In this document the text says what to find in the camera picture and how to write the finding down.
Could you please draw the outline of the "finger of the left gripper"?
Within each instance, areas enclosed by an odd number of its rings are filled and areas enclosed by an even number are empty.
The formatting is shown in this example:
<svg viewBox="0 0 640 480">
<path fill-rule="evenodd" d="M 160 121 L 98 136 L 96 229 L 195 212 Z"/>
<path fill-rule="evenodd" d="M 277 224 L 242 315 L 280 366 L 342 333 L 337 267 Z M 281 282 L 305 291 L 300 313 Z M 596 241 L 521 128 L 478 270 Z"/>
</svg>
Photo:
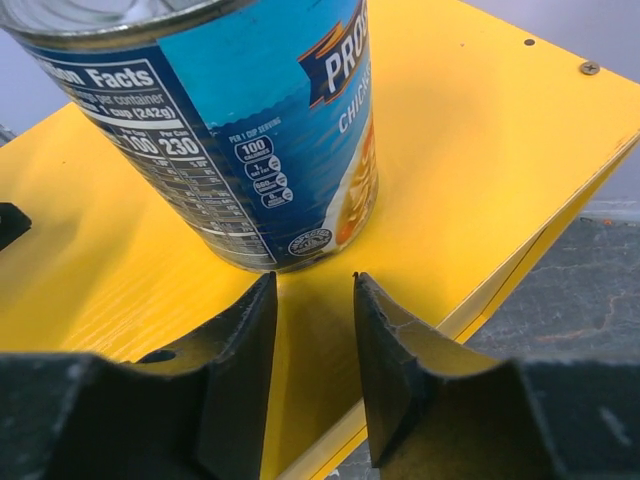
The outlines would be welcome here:
<svg viewBox="0 0 640 480">
<path fill-rule="evenodd" d="M 0 250 L 4 250 L 32 225 L 31 219 L 16 205 L 8 202 L 0 203 Z"/>
</svg>

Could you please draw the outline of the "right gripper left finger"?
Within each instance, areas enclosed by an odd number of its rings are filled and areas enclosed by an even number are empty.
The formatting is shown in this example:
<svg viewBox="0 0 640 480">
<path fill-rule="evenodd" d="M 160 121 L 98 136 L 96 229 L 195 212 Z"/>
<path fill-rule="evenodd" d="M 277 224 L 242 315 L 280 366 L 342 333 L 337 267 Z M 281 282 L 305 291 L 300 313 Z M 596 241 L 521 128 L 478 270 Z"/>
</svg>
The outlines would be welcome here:
<svg viewBox="0 0 640 480">
<path fill-rule="evenodd" d="M 256 479 L 277 324 L 268 273 L 228 309 L 135 363 L 1 357 L 5 479 Z"/>
</svg>

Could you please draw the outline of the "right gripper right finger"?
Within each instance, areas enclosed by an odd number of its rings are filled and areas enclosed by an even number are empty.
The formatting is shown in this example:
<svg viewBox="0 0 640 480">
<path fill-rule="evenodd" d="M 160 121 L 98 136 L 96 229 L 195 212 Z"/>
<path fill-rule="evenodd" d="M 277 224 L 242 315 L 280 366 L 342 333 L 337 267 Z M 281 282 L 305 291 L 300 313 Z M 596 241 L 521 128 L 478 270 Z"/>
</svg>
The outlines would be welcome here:
<svg viewBox="0 0 640 480">
<path fill-rule="evenodd" d="M 372 466 L 384 479 L 635 479 L 639 360 L 496 359 L 354 277 Z"/>
</svg>

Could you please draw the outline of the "blue chicken soup can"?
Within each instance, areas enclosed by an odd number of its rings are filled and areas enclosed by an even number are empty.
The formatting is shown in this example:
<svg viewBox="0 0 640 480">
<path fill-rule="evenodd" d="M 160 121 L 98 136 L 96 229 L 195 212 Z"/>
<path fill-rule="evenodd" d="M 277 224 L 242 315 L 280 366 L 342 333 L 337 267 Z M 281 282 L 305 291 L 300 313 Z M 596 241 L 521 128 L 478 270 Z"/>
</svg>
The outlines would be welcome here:
<svg viewBox="0 0 640 480">
<path fill-rule="evenodd" d="M 2 28 L 223 260 L 292 271 L 378 192 L 364 1 L 5 1 Z"/>
</svg>

